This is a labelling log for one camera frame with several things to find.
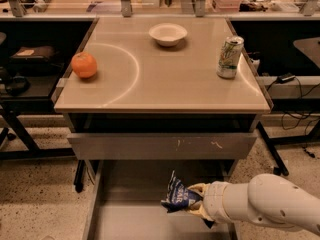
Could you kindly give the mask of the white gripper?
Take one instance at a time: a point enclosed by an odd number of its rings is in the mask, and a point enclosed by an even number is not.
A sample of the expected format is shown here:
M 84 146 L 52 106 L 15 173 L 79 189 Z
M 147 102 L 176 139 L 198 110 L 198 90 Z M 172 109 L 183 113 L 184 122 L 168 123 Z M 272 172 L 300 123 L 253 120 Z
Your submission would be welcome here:
M 203 197 L 203 206 L 188 208 L 187 213 L 199 217 L 211 229 L 216 223 L 230 223 L 223 206 L 223 195 L 227 182 L 215 181 L 211 184 L 197 183 L 187 187 L 188 190 Z

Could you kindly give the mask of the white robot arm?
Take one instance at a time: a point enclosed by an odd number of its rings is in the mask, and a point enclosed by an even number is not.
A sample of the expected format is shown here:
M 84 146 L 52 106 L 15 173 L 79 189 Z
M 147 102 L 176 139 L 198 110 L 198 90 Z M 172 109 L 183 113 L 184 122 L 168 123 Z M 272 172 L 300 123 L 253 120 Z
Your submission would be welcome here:
M 320 235 L 320 199 L 273 174 L 259 174 L 248 183 L 215 181 L 188 187 L 202 197 L 190 213 L 216 223 L 245 221 L 288 231 Z

